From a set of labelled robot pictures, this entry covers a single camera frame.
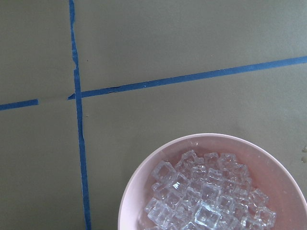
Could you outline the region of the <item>clear ice cube pile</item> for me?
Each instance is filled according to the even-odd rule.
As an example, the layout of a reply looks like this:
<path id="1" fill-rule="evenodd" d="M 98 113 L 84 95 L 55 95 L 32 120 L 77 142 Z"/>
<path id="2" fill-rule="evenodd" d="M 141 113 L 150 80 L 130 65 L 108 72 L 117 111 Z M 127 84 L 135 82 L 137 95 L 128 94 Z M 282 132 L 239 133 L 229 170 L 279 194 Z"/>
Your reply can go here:
<path id="1" fill-rule="evenodd" d="M 159 162 L 145 213 L 155 230 L 270 230 L 276 213 L 232 153 L 189 150 L 176 164 Z"/>

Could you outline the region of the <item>pink plastic bowl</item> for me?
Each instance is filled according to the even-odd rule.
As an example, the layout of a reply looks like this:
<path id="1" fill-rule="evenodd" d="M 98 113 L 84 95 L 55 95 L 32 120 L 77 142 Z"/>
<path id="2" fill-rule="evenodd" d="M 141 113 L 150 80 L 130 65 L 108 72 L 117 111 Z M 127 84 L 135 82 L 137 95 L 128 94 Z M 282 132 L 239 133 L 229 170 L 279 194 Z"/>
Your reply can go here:
<path id="1" fill-rule="evenodd" d="M 161 161 L 176 164 L 188 150 L 197 153 L 233 153 L 247 165 L 253 185 L 268 197 L 268 207 L 275 211 L 275 230 L 305 230 L 307 203 L 296 181 L 286 168 L 262 148 L 246 140 L 225 134 L 193 134 L 172 140 L 151 153 L 136 169 L 124 191 L 119 213 L 119 230 L 143 230 L 152 227 L 145 205 L 152 197 L 151 172 Z"/>

